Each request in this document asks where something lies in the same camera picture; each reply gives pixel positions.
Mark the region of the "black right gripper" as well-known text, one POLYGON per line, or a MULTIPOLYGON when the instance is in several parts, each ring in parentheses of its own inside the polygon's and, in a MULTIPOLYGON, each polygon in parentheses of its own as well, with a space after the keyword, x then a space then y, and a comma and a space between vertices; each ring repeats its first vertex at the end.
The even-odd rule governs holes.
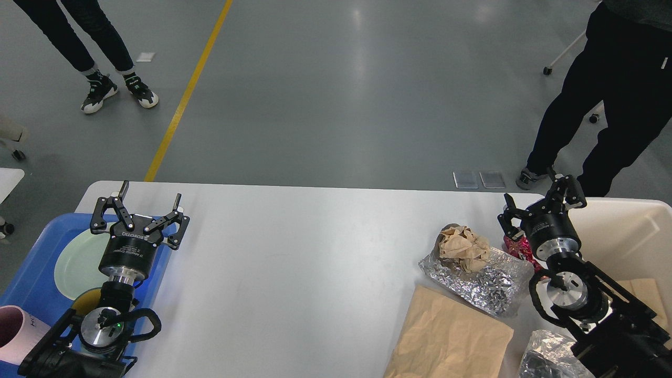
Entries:
POLYGON ((545 204, 533 204, 527 209, 516 208, 513 196, 504 193, 506 205, 497 220, 505 236, 513 241, 525 234, 535 258, 547 261, 561 252, 579 252, 581 240, 569 218, 569 210, 586 208, 586 198, 576 177, 547 169, 552 180, 545 195, 545 204), (513 219, 521 220, 520 227, 513 219))

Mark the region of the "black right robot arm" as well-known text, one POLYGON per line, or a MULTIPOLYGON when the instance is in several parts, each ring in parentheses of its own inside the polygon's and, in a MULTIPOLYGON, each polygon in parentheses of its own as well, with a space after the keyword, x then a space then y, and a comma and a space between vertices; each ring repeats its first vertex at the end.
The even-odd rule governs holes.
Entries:
POLYGON ((498 216, 504 234, 526 237, 546 265, 528 285, 535 310, 574 336, 571 351, 594 376, 670 377, 670 335, 655 322, 655 311, 582 258, 569 219, 569 210, 586 207, 580 184, 551 167, 548 173, 553 182, 543 199, 520 209, 505 194, 498 216))

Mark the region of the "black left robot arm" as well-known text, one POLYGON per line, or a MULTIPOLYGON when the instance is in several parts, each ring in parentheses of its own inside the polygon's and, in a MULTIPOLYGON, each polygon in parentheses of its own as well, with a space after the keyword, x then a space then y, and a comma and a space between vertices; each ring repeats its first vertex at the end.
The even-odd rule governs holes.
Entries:
POLYGON ((107 277, 92 309, 70 308, 19 364, 26 377, 123 377, 137 362, 125 351, 162 330, 152 309, 139 307, 136 288, 150 277, 161 245, 180 248, 190 218, 177 194, 173 208, 160 218, 131 214, 124 205, 129 182, 100 197, 89 229, 108 234, 98 269, 107 277))

